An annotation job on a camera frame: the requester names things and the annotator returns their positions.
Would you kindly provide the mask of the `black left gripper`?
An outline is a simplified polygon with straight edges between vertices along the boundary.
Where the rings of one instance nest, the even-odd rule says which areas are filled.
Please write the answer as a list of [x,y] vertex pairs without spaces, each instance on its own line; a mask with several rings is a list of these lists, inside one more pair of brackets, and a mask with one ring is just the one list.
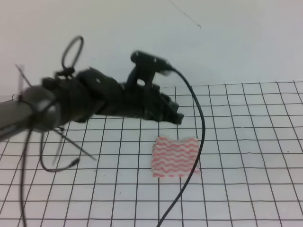
[[184,115],[178,113],[179,105],[159,86],[145,90],[143,86],[125,87],[116,81],[104,84],[104,115],[141,118],[182,124]]

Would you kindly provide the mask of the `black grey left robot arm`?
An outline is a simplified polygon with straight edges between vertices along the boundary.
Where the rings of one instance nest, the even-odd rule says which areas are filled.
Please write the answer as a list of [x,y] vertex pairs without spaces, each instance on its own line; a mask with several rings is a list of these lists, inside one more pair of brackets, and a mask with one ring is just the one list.
[[153,84],[156,73],[166,75],[173,67],[145,52],[131,55],[135,67],[125,83],[119,83],[94,68],[76,72],[62,65],[53,77],[30,85],[14,100],[0,104],[0,139],[23,131],[59,133],[69,122],[86,122],[93,115],[139,118],[180,125],[184,115],[179,105]]

